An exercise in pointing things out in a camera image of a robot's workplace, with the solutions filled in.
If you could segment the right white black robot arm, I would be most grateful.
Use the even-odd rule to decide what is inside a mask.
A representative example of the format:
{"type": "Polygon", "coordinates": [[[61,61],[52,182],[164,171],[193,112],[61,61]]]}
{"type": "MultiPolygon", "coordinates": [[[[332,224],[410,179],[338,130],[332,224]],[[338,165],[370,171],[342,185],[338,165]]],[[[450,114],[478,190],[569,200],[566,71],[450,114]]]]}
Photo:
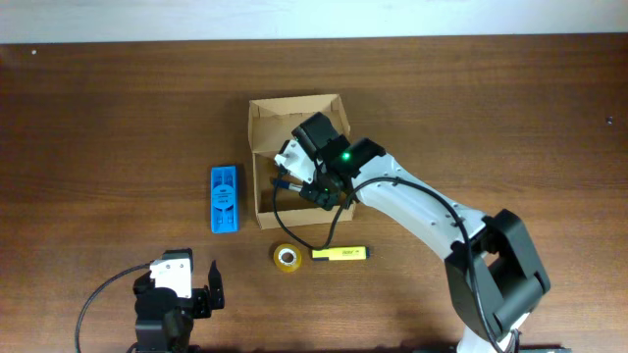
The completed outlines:
{"type": "Polygon", "coordinates": [[[452,306],[465,330],[459,352],[518,352],[520,327],[550,291],[550,279],[523,221],[460,204],[406,171],[369,138],[350,142],[316,113],[275,156],[300,180],[302,198],[340,214],[354,203],[406,228],[445,265],[452,306]]]}

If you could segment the yellow highlighter pen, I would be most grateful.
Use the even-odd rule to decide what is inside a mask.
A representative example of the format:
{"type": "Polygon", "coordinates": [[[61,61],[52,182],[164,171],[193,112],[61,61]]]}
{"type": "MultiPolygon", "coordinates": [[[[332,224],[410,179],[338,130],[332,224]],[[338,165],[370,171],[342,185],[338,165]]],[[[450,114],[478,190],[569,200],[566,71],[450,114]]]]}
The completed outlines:
{"type": "Polygon", "coordinates": [[[366,246],[330,247],[311,251],[314,261],[362,261],[369,257],[369,248],[366,246]]]}

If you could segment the brown cardboard box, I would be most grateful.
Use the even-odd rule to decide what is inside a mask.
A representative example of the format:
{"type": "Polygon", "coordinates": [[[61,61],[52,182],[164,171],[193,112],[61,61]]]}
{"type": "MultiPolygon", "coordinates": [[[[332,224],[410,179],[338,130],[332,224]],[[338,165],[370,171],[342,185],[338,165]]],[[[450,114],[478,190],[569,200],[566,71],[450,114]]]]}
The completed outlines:
{"type": "MultiPolygon", "coordinates": [[[[337,94],[259,99],[249,102],[248,139],[253,161],[255,215],[263,229],[279,226],[272,208],[272,179],[277,176],[275,155],[292,130],[314,114],[326,115],[333,127],[350,135],[350,125],[337,94]]],[[[296,191],[281,189],[277,197],[280,219],[287,227],[328,224],[337,208],[326,211],[302,199],[296,191]]]]}

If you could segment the blue whiteboard marker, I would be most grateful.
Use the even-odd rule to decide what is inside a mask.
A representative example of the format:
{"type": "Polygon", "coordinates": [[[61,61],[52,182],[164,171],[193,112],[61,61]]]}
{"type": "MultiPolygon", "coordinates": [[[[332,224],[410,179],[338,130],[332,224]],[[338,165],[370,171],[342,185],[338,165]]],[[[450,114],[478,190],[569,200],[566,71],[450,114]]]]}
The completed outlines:
{"type": "Polygon", "coordinates": [[[300,184],[295,184],[286,180],[279,180],[274,178],[271,183],[277,188],[287,189],[295,192],[299,192],[302,189],[300,184]]]}

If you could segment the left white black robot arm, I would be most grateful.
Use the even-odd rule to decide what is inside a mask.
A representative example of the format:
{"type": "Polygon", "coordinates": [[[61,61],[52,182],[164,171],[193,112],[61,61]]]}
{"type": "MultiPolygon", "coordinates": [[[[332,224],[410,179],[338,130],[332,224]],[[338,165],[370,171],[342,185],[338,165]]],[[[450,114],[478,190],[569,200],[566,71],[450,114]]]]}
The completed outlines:
{"type": "Polygon", "coordinates": [[[209,319],[225,308],[221,273],[216,263],[208,271],[208,284],[192,286],[193,254],[189,248],[167,250],[148,265],[148,272],[133,284],[138,352],[197,352],[190,343],[194,322],[209,319]]]}

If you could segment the blue plastic eraser block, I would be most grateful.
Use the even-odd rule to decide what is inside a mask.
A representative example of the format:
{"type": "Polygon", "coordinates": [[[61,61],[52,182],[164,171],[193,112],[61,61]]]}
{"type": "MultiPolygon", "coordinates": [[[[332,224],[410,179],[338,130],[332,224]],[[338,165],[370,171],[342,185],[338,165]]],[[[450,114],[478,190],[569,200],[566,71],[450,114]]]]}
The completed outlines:
{"type": "Polygon", "coordinates": [[[210,217],[213,233],[239,230],[236,166],[215,167],[210,174],[210,217]]]}

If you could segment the yellow adhesive tape roll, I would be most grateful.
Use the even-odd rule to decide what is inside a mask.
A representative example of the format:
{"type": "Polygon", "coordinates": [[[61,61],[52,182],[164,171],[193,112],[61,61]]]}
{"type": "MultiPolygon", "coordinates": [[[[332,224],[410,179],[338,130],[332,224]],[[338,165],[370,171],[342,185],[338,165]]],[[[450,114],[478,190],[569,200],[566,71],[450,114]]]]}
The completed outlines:
{"type": "Polygon", "coordinates": [[[301,267],[302,255],[292,244],[279,245],[273,255],[277,268],[283,273],[293,273],[301,267]]]}

